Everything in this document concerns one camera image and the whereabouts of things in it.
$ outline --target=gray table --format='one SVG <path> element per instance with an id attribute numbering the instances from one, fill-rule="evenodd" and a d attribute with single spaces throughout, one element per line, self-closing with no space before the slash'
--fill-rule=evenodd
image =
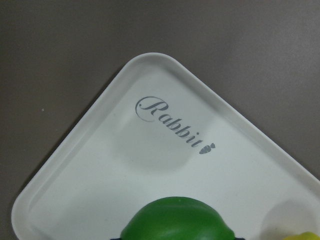
<path id="1" fill-rule="evenodd" d="M 147 52 L 177 59 L 320 178 L 319 26 L 318 1 L 1 1 L 0 239 L 16 239 L 19 192 Z"/>

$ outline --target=green object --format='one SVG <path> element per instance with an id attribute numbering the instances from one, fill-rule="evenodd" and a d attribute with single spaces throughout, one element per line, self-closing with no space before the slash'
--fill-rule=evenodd
<path id="1" fill-rule="evenodd" d="M 143 207 L 118 240 L 235 240 L 235 234 L 212 207 L 174 196 Z"/>

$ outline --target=printed logo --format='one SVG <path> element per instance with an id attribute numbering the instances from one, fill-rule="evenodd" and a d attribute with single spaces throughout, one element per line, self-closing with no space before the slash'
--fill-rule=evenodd
<path id="1" fill-rule="evenodd" d="M 143 97 L 135 105 L 135 113 L 141 120 L 145 122 L 157 120 L 173 131 L 177 137 L 184 139 L 192 148 L 201 147 L 203 140 L 199 139 L 200 133 L 192 134 L 192 127 L 183 124 L 182 118 L 173 118 L 170 114 L 167 114 L 166 110 L 168 109 L 168 103 L 155 96 Z M 199 154 L 207 154 L 214 148 L 216 148 L 214 143 L 205 145 L 201 148 Z"/>

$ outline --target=carrot icon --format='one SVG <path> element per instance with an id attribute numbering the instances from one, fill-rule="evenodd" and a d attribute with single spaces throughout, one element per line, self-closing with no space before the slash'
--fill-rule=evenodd
<path id="1" fill-rule="evenodd" d="M 200 150 L 199 154 L 207 154 L 207 153 L 211 152 L 211 149 L 214 149 L 214 148 L 216 148 L 216 145 L 214 143 L 211 143 L 211 145 L 204 146 Z"/>

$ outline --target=white tray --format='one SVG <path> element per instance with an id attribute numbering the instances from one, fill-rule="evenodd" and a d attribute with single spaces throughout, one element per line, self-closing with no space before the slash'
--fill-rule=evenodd
<path id="1" fill-rule="evenodd" d="M 12 226 L 20 240 L 108 240 L 168 196 L 209 204 L 247 240 L 320 231 L 319 181 L 160 53 L 124 66 L 18 196 Z"/>

